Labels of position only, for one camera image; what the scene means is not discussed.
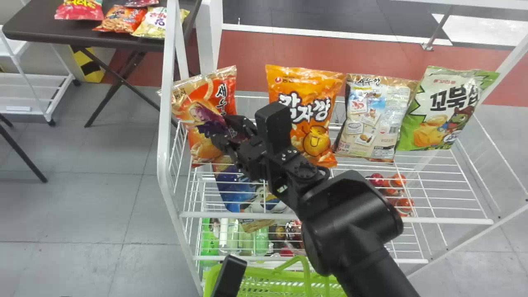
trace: chip bag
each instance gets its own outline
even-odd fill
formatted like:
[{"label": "chip bag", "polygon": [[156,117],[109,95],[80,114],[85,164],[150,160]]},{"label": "chip bag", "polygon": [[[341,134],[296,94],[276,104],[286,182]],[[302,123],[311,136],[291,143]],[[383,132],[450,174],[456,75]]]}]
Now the chip bag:
[{"label": "chip bag", "polygon": [[269,101],[290,108],[291,144],[312,163],[337,165],[328,125],[345,75],[339,72],[266,65]]},{"label": "chip bag", "polygon": [[[189,15],[188,10],[180,9],[180,20]],[[141,25],[132,35],[144,38],[165,39],[165,22],[167,19],[167,7],[149,7],[148,12],[143,17]]]},{"label": "chip bag", "polygon": [[236,83],[237,68],[230,66],[173,84],[172,112],[187,129],[193,168],[223,155],[211,142],[212,134],[233,136],[222,116],[237,114]]},{"label": "chip bag", "polygon": [[102,23],[92,30],[101,32],[133,33],[138,28],[146,13],[146,8],[127,8],[122,5],[114,5],[107,12]]},{"label": "chip bag", "polygon": [[[219,156],[212,162],[216,186],[225,208],[230,212],[251,212],[270,214],[292,214],[291,208],[275,197],[264,184],[251,181],[233,164],[229,156]],[[263,227],[280,224],[282,220],[241,219],[246,233]]]},{"label": "chip bag", "polygon": [[400,126],[418,82],[374,75],[346,76],[346,120],[334,153],[393,162]]},{"label": "chip bag", "polygon": [[498,73],[428,66],[401,126],[398,151],[448,150]]},{"label": "chip bag", "polygon": [[126,7],[146,7],[150,5],[158,4],[158,0],[128,0],[125,3]]},{"label": "chip bag", "polygon": [[102,21],[102,0],[64,0],[55,12],[56,20]]}]

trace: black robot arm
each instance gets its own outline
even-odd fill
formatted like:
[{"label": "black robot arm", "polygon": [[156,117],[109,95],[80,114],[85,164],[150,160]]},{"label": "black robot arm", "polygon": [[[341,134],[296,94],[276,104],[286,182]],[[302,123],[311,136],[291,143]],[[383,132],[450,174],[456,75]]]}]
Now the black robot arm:
[{"label": "black robot arm", "polygon": [[271,103],[255,113],[257,127],[243,116],[226,116],[235,137],[212,135],[251,180],[269,190],[303,222],[306,254],[315,271],[334,274],[348,296],[419,297],[384,244],[403,232],[390,203],[354,170],[332,179],[290,141],[290,111]]}]

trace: dark table top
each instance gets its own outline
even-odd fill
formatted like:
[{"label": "dark table top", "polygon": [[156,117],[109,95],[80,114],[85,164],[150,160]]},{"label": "dark table top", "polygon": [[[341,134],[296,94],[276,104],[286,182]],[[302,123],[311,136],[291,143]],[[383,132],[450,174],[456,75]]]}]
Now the dark table top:
[{"label": "dark table top", "polygon": [[[100,21],[55,20],[55,10],[63,0],[32,0],[17,12],[3,27],[9,39],[34,42],[59,43],[82,47],[121,48],[144,52],[163,52],[163,41],[140,39],[126,33],[97,32],[93,28]],[[102,11],[126,0],[103,0]],[[166,6],[167,0],[159,0]],[[192,11],[195,1],[180,0],[180,8]],[[184,22],[184,29],[191,25]]]}]

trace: gray tile floor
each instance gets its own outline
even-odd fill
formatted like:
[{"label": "gray tile floor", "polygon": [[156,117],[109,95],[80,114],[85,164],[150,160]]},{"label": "gray tile floor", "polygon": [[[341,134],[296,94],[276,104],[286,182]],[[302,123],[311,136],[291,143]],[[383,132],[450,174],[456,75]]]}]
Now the gray tile floor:
[{"label": "gray tile floor", "polygon": [[[0,296],[197,296],[155,176],[157,112],[122,88],[94,127],[83,128],[107,89],[70,87],[54,128],[15,123],[13,136],[48,184],[0,140]],[[157,88],[140,89],[157,99]],[[528,183],[518,145],[528,136],[509,136],[511,127],[526,127],[528,108],[481,110]],[[430,265],[413,284],[424,297],[526,296],[527,223],[528,212]]]}]

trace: green plastic basket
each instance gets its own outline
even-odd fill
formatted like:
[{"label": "green plastic basket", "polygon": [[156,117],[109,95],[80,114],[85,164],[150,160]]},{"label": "green plastic basket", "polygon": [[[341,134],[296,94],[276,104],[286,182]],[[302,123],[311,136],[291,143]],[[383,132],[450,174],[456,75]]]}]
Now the green plastic basket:
[{"label": "green plastic basket", "polygon": [[[285,271],[287,267],[301,262],[302,272]],[[222,264],[215,265],[207,273],[205,279],[204,297],[210,297]],[[267,296],[306,296],[334,297],[346,294],[335,277],[324,277],[310,272],[310,266],[305,256],[295,256],[275,269],[246,267],[246,272],[238,291],[238,297]]]}]

